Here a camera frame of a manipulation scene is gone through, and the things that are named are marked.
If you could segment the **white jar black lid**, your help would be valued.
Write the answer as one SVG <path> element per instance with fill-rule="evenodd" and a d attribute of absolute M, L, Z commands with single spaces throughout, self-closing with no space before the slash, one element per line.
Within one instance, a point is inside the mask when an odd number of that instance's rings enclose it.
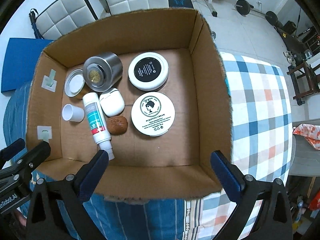
<path fill-rule="evenodd" d="M 131 84 L 139 90 L 158 90 L 169 77 L 169 64 L 159 53 L 142 53 L 131 61 L 128 77 Z"/>

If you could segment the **brown wooden chair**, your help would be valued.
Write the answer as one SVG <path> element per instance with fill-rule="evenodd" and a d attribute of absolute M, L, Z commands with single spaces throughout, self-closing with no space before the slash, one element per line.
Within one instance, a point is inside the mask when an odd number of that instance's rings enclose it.
<path fill-rule="evenodd" d="M 319 74 L 316 74 L 317 70 L 319 70 L 319 64 L 312 67 L 305 61 L 296 67 L 288 67 L 287 75 L 291 77 L 295 93 L 293 100 L 296 100 L 297 105 L 303 105 L 305 103 L 303 99 L 307 96 L 319 93 Z"/>

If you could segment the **blue striped bedspread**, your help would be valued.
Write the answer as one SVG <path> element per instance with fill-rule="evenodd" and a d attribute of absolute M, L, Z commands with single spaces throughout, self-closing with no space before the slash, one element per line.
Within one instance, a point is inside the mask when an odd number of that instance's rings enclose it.
<path fill-rule="evenodd" d="M 30 83 L 15 90 L 3 119 L 4 139 L 10 145 L 26 137 Z M 107 239 L 183 239 L 185 201 L 156 199 L 144 204 L 109 202 L 94 194 L 84 203 L 87 213 Z"/>

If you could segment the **blue foam mat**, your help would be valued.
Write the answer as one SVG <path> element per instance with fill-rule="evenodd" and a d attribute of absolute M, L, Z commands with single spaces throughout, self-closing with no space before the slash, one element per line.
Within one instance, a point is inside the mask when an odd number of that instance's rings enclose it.
<path fill-rule="evenodd" d="M 16 90 L 33 79 L 38 58 L 51 42 L 35 38 L 9 39 L 3 62 L 2 93 Z"/>

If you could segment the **barbell on floor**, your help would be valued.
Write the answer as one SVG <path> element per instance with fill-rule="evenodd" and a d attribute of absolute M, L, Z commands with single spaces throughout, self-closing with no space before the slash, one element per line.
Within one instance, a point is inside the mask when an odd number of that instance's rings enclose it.
<path fill-rule="evenodd" d="M 257 12 L 263 15 L 267 22 L 273 26 L 278 22 L 278 17 L 274 12 L 268 11 L 267 13 L 263 13 L 262 11 L 255 9 L 254 6 L 249 4 L 246 0 L 237 0 L 235 3 L 235 9 L 242 16 L 247 16 L 251 11 Z"/>

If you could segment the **white earbuds case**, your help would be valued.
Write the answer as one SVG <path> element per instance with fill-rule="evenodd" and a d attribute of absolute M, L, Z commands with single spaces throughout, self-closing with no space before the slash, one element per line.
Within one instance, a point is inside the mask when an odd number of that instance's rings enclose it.
<path fill-rule="evenodd" d="M 110 88 L 101 93 L 99 102 L 103 112 L 108 117 L 119 115 L 125 108 L 124 99 L 116 88 Z"/>

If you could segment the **white spray bottle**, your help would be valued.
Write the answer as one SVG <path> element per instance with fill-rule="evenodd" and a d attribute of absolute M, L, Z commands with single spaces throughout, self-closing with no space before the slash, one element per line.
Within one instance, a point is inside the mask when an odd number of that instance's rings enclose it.
<path fill-rule="evenodd" d="M 107 130 L 106 120 L 97 93 L 90 92 L 82 98 L 85 115 L 95 143 L 108 153 L 109 160 L 114 159 L 111 134 Z"/>

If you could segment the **white quilted chair left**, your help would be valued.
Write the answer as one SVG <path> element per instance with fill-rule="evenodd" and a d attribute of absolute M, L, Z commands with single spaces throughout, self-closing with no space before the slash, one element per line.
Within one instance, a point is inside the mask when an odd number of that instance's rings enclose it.
<path fill-rule="evenodd" d="M 35 38 L 47 40 L 98 20 L 89 0 L 56 0 L 41 13 L 31 9 L 29 18 Z"/>

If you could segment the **small amber silver-lid jar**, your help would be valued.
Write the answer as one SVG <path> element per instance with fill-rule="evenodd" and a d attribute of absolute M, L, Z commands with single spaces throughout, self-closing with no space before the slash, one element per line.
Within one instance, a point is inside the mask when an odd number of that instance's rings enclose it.
<path fill-rule="evenodd" d="M 81 100 L 90 91 L 91 89 L 84 80 L 82 69 L 75 69 L 67 75 L 64 92 L 68 97 Z"/>

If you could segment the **small white plastic cup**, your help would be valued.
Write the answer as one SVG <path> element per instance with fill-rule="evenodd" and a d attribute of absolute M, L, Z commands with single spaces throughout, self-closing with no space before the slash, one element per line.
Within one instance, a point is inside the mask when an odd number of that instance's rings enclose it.
<path fill-rule="evenodd" d="M 63 120 L 65 121 L 82 122 L 82 120 L 85 117 L 85 112 L 80 107 L 71 104 L 66 104 L 62 109 L 61 115 Z"/>

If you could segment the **stainless steel canister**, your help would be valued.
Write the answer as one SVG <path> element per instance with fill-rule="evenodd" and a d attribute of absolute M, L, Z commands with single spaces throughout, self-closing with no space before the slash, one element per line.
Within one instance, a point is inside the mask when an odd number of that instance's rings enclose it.
<path fill-rule="evenodd" d="M 105 52 L 88 58 L 82 67 L 83 77 L 88 87 L 95 92 L 105 92 L 122 77 L 123 64 L 120 58 Z"/>

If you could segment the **brown coconut shell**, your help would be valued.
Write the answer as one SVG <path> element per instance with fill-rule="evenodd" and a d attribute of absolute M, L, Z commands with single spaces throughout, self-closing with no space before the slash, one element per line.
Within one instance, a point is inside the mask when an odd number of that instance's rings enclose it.
<path fill-rule="evenodd" d="M 127 131 L 128 121 L 124 116 L 118 115 L 108 118 L 107 129 L 112 135 L 122 135 Z"/>

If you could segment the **white purifying cream jar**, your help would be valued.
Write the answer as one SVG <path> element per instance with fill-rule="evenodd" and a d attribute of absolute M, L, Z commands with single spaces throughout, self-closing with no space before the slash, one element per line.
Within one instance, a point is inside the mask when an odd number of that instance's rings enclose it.
<path fill-rule="evenodd" d="M 148 92 L 133 103 L 131 120 L 140 133 L 158 137 L 167 133 L 174 123 L 175 107 L 163 93 Z"/>

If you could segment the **orange floral cloth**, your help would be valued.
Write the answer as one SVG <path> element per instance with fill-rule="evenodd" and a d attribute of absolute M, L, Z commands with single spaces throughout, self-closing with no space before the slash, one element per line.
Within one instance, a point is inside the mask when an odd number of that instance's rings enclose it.
<path fill-rule="evenodd" d="M 318 125 L 300 124 L 293 129 L 294 135 L 300 135 L 315 149 L 320 149 L 320 127 Z"/>

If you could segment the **open cardboard box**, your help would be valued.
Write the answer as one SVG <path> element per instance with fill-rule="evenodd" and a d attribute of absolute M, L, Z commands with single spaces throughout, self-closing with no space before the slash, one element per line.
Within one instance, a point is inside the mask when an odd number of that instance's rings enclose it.
<path fill-rule="evenodd" d="M 115 53 L 123 64 L 116 87 L 129 126 L 111 139 L 114 159 L 96 193 L 119 199 L 201 198 L 221 190 L 210 163 L 231 156 L 231 102 L 209 25 L 194 9 L 152 9 L 98 20 L 62 36 L 41 53 L 31 83 L 27 147 L 48 131 L 50 156 L 38 167 L 60 180 L 98 151 L 85 119 L 62 119 L 83 102 L 65 94 L 67 75 L 92 56 Z"/>

